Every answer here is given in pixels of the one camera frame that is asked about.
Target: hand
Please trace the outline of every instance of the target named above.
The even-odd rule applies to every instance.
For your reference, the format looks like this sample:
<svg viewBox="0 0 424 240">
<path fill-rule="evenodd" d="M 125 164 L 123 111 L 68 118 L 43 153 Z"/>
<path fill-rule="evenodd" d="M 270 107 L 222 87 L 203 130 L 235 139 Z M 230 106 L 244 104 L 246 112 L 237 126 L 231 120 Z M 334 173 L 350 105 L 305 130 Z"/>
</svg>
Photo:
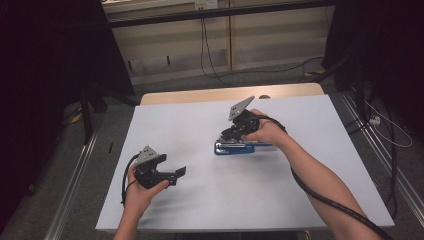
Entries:
<svg viewBox="0 0 424 240">
<path fill-rule="evenodd" d="M 146 189 L 137 182 L 134 173 L 135 168 L 136 165 L 132 165 L 128 169 L 127 173 L 128 184 L 132 183 L 133 181 L 136 182 L 131 184 L 127 189 L 124 214 L 128 214 L 134 218 L 140 219 L 141 216 L 143 216 L 144 211 L 146 211 L 147 207 L 152 202 L 153 197 L 168 187 L 169 181 L 164 180 L 156 186 L 150 189 Z"/>
<path fill-rule="evenodd" d="M 268 116 L 257 109 L 252 109 L 250 112 L 255 115 Z M 260 119 L 259 129 L 256 132 L 242 136 L 242 139 L 260 141 L 277 146 L 282 141 L 282 136 L 287 136 L 287 134 L 277 124 L 271 120 Z"/>
</svg>

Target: table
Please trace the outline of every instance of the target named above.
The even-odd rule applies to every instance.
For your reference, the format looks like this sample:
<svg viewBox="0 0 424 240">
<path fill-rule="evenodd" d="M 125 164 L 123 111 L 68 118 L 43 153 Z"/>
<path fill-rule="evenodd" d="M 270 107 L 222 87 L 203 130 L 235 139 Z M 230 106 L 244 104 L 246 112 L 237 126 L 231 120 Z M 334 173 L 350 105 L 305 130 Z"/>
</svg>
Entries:
<svg viewBox="0 0 424 240">
<path fill-rule="evenodd" d="M 187 166 L 187 173 L 176 187 L 155 197 L 138 225 L 139 230 L 230 232 L 325 228 L 293 180 L 290 166 L 280 151 L 225 157 L 213 154 L 213 143 L 220 131 L 231 125 L 227 120 L 229 108 L 251 95 L 257 98 L 249 108 L 283 119 L 289 134 L 339 175 L 373 222 L 379 226 L 393 225 L 330 99 L 323 95 L 319 85 L 301 84 L 144 96 L 134 112 L 96 229 L 116 230 L 122 214 L 119 202 L 125 165 L 145 145 L 168 154 L 159 171 L 170 172 Z M 258 100 L 261 95 L 271 99 Z"/>
</svg>

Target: white tabletop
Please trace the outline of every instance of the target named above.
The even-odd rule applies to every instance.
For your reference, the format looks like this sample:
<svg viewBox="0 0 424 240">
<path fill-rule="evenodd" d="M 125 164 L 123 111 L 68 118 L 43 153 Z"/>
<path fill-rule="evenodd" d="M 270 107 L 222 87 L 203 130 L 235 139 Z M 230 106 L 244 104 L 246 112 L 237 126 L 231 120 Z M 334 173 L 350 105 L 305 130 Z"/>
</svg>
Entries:
<svg viewBox="0 0 424 240">
<path fill-rule="evenodd" d="M 114 232 L 123 207 L 121 184 L 131 157 L 149 145 L 168 160 L 161 172 L 187 173 L 156 196 L 139 230 L 160 232 L 270 231 L 326 227 L 293 180 L 280 151 L 216 156 L 213 145 L 231 126 L 229 109 L 240 100 L 136 107 L 96 229 Z M 328 96 L 255 99 L 309 153 L 351 189 L 379 226 L 394 223 Z"/>
</svg>

